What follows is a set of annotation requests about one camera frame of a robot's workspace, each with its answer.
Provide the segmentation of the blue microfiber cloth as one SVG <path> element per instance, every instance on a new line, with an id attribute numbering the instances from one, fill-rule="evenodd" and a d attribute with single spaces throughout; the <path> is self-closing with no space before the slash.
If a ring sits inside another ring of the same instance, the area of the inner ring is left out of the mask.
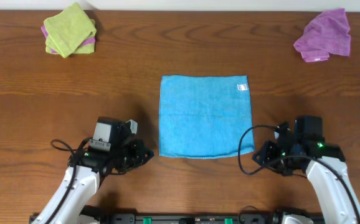
<path id="1" fill-rule="evenodd" d="M 159 100 L 159 153 L 218 159 L 255 149 L 247 76 L 166 75 Z"/>

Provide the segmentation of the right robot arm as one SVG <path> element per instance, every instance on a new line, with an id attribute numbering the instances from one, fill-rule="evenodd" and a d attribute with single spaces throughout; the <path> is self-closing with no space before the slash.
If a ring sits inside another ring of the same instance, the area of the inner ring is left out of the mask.
<path id="1" fill-rule="evenodd" d="M 360 204 L 339 146 L 312 140 L 267 141 L 252 159 L 281 175 L 302 170 L 315 190 L 325 223 L 360 223 Z"/>

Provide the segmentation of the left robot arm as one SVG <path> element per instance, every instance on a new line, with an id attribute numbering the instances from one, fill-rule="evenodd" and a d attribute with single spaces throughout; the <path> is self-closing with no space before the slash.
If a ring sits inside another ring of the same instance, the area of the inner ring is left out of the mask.
<path id="1" fill-rule="evenodd" d="M 110 218 L 86 203 L 99 190 L 105 177 L 124 175 L 145 165 L 154 152 L 140 139 L 116 146 L 101 139 L 85 139 L 73 152 L 64 178 L 43 211 L 29 217 L 30 223 L 109 223 Z"/>

